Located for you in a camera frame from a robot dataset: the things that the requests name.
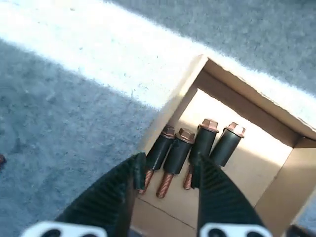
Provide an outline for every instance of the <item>box flap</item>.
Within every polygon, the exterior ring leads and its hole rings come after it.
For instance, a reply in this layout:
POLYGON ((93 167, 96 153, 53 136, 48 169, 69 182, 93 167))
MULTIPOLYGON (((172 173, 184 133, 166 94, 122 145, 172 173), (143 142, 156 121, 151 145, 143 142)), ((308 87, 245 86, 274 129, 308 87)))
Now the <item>box flap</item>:
POLYGON ((276 104, 272 99, 255 90, 252 86, 247 84, 243 78, 238 77, 238 75, 234 75, 234 72, 231 72, 230 69, 223 68, 208 58, 204 70, 240 95, 253 102, 259 108, 274 116, 295 132, 316 140, 315 128, 309 126, 307 123, 276 104))

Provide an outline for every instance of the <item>cardboard box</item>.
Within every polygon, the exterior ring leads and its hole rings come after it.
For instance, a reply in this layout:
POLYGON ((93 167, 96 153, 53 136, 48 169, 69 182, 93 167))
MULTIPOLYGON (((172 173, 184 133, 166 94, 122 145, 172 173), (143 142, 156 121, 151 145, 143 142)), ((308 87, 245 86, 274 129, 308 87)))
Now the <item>cardboard box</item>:
MULTIPOLYGON (((223 128, 237 122, 245 138, 223 170, 245 194, 272 232, 281 236, 312 193, 316 183, 316 131, 260 94, 233 71, 205 55, 193 60, 168 103, 144 135, 148 152, 168 123, 196 131, 204 118, 223 128)), ((145 236, 196 236, 198 189, 186 191, 188 164, 164 199, 156 198, 163 170, 155 173, 135 203, 132 225, 145 236)))

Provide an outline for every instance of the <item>textured grip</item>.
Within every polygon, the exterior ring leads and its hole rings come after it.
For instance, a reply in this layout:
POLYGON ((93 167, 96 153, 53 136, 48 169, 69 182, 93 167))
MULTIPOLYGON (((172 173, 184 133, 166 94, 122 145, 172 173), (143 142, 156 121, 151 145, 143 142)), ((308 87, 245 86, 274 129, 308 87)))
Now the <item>textured grip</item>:
POLYGON ((233 181, 208 158, 201 159, 198 232, 206 223, 256 224, 259 216, 233 181))
POLYGON ((75 199, 56 221, 98 226, 109 237, 128 235, 136 189, 145 184, 145 153, 120 163, 75 199))

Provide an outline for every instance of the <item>copper bolt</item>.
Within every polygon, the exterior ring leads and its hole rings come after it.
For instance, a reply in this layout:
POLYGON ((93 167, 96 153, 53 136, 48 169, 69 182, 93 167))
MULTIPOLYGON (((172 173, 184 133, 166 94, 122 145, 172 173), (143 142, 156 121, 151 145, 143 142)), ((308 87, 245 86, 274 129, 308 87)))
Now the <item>copper bolt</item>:
POLYGON ((152 169, 147 170, 146 177, 145 177, 145 189, 139 190, 140 194, 144 194, 146 192, 147 187, 148 187, 153 175, 154 175, 154 170, 152 170, 152 169))
POLYGON ((166 193, 168 192, 172 178, 173 178, 173 174, 165 173, 163 175, 161 184, 160 184, 159 189, 157 190, 157 193, 156 193, 156 196, 158 198, 164 198, 164 196, 166 196, 166 193))
POLYGON ((189 165, 186 177, 184 178, 184 182, 183 182, 183 188, 185 190, 190 190, 191 189, 192 169, 193 169, 193 167, 191 165, 189 165))
POLYGON ((6 162, 4 155, 0 154, 0 166, 6 162))
POLYGON ((212 132, 219 132, 217 130, 218 122, 210 118, 204 119, 203 122, 197 128, 199 128, 200 126, 212 132))
POLYGON ((228 127, 226 127, 227 130, 230 132, 236 134, 238 137, 244 138, 244 133, 246 129, 240 125, 238 125, 235 122, 232 122, 228 127))
POLYGON ((186 143, 190 143, 193 144, 194 143, 194 132, 186 129, 186 128, 180 128, 179 132, 176 134, 177 138, 179 138, 180 140, 186 142, 186 143))
POLYGON ((173 139, 174 138, 174 127, 170 126, 170 125, 166 125, 162 132, 161 132, 161 135, 166 137, 166 138, 170 138, 170 139, 173 139))

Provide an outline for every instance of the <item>threaded bolt shaft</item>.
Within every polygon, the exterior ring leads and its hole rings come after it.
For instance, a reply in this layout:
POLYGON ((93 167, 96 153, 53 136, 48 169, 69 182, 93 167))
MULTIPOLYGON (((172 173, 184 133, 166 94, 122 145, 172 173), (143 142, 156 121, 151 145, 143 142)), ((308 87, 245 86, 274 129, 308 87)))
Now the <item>threaded bolt shaft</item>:
POLYGON ((148 187, 153 175, 154 175, 154 170, 152 170, 152 169, 147 170, 146 177, 145 177, 145 189, 141 189, 139 191, 140 194, 144 194, 146 192, 147 187, 148 187))
POLYGON ((156 196, 158 198, 164 198, 164 196, 168 192, 168 189, 169 189, 169 186, 171 184, 172 178, 173 178, 173 174, 165 173, 163 175, 160 187, 159 187, 159 189, 157 190, 157 193, 156 193, 156 196))
POLYGON ((185 190, 190 190, 191 189, 191 182, 192 182, 192 166, 189 165, 186 177, 184 178, 183 188, 185 190))

